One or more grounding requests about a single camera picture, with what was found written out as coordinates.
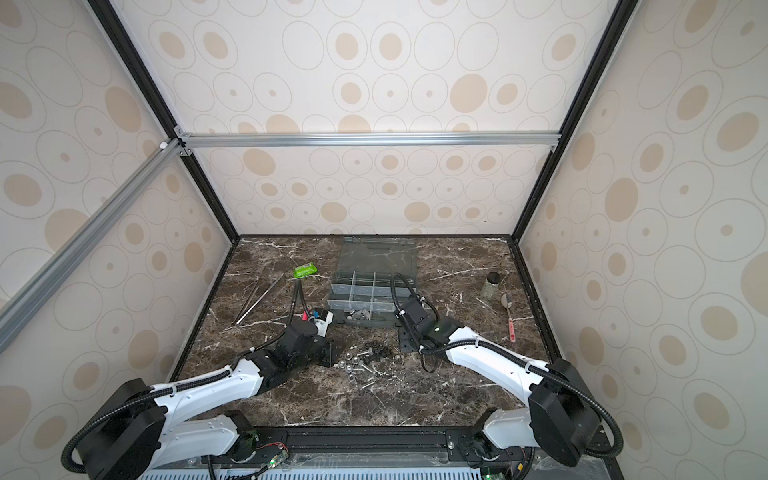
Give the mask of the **silver wing nuts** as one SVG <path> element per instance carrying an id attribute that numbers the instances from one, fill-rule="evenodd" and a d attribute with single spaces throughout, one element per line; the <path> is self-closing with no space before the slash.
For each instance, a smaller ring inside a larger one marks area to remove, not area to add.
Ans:
<path id="1" fill-rule="evenodd" d="M 357 321 L 370 321 L 371 312 L 368 310 L 356 310 L 351 314 L 353 320 Z"/>

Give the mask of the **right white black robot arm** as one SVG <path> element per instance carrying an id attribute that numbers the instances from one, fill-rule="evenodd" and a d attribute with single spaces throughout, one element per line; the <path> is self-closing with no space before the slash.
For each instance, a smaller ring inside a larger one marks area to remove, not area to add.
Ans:
<path id="1" fill-rule="evenodd" d="M 457 320 L 442 316 L 405 276 L 393 274 L 395 315 L 422 359 L 435 357 L 493 382 L 522 404 L 491 409 L 476 424 L 470 448 L 491 461 L 509 448 L 540 449 L 567 467 L 583 456 L 614 459 L 624 448 L 618 422 L 564 359 L 535 360 L 493 343 Z"/>

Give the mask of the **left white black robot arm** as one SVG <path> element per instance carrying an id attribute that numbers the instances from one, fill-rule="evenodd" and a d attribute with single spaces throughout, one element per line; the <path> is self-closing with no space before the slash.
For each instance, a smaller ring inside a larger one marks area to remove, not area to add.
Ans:
<path id="1" fill-rule="evenodd" d="M 91 479 L 137 479 L 158 466 L 242 449 L 255 431 L 240 412 L 204 413 L 273 390 L 310 365 L 331 364 L 333 319 L 327 309 L 305 310 L 218 370 L 171 383 L 124 382 L 65 444 L 62 467 Z"/>

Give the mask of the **pile of screws and nuts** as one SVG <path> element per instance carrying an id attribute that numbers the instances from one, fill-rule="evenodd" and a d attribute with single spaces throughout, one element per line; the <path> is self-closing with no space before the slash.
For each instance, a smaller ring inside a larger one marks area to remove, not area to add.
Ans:
<path id="1" fill-rule="evenodd" d="M 360 390 L 402 388 L 407 380 L 405 355 L 381 342 L 367 342 L 340 353 L 332 367 Z"/>

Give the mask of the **grey compartment organizer box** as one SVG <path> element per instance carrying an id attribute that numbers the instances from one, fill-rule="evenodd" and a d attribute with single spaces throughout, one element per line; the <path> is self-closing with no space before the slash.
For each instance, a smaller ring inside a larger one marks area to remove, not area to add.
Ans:
<path id="1" fill-rule="evenodd" d="M 361 328 L 396 328 L 398 320 L 390 282 L 396 273 L 407 283 L 395 281 L 404 301 L 416 287 L 417 243 L 408 238 L 347 237 L 342 243 L 336 270 L 331 275 L 328 309 L 340 325 Z M 370 321 L 353 320 L 356 310 L 371 312 Z"/>

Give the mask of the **metal tongs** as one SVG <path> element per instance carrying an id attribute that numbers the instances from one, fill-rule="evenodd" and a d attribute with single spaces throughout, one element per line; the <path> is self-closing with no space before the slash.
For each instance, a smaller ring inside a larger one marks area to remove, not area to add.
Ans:
<path id="1" fill-rule="evenodd" d="M 255 285 L 251 290 L 249 296 L 244 302 L 242 308 L 238 312 L 232 326 L 238 326 L 241 324 L 255 309 L 255 307 L 283 280 L 284 273 L 281 273 L 274 281 L 272 281 L 268 287 L 265 287 L 262 291 Z"/>

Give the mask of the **green snack packet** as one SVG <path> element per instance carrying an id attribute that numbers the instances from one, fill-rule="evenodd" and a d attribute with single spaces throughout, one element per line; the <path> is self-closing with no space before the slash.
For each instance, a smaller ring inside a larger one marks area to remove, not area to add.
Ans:
<path id="1" fill-rule="evenodd" d="M 293 278 L 302 279 L 302 278 L 315 275 L 317 272 L 318 272 L 318 269 L 313 263 L 307 263 L 294 268 Z"/>

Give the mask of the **small spice jar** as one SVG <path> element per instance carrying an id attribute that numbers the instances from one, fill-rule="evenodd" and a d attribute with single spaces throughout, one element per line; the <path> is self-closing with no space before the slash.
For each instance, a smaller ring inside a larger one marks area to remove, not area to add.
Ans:
<path id="1" fill-rule="evenodd" d="M 479 297 L 483 300 L 491 301 L 498 292 L 502 276 L 495 271 L 489 272 L 481 288 Z"/>

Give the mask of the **pink handled spoon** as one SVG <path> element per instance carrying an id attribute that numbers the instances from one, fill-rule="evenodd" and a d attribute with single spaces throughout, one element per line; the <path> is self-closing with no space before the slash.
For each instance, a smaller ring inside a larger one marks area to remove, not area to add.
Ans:
<path id="1" fill-rule="evenodd" d="M 513 318 L 513 302 L 509 298 L 509 295 L 507 293 L 504 293 L 501 296 L 501 304 L 506 310 L 507 313 L 507 322 L 508 322 L 508 333 L 509 333 L 509 341 L 511 343 L 516 342 L 516 333 L 515 333 L 515 320 Z"/>

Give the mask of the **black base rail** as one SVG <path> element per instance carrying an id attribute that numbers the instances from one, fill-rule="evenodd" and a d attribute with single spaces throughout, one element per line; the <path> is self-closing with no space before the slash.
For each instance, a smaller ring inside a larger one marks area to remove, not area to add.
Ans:
<path id="1" fill-rule="evenodd" d="M 508 427 L 494 444 L 483 425 L 461 427 L 255 427 L 235 412 L 216 418 L 185 422 L 163 433 L 152 427 L 130 431 L 91 460 L 94 479 L 137 479 L 158 467 L 200 458 L 206 464 L 274 467 L 278 459 L 299 454 L 398 454 L 437 453 L 453 463 L 471 468 L 496 468 L 515 460 L 528 471 L 537 451 L 564 467 L 574 468 L 584 456 L 609 458 L 613 449 L 600 433 L 575 433 L 573 446 L 567 436 L 547 428 L 546 439 L 536 440 L 531 431 L 515 437 Z"/>

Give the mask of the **horizontal aluminium frame bar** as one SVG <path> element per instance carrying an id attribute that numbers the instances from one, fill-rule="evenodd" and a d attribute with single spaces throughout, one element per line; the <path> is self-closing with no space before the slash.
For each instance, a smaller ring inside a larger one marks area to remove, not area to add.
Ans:
<path id="1" fill-rule="evenodd" d="M 384 132 L 300 134 L 202 134 L 182 133 L 181 141 L 191 148 L 294 148 L 294 147 L 431 147 L 486 145 L 556 146 L 556 131 L 515 132 Z"/>

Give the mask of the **diagonal aluminium frame bar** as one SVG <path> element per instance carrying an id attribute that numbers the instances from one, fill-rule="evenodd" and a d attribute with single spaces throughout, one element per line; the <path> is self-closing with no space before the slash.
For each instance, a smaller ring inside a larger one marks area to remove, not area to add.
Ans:
<path id="1" fill-rule="evenodd" d="M 25 326 L 104 236 L 134 204 L 182 145 L 169 139 L 91 216 L 1 310 L 1 349 L 6 350 Z"/>

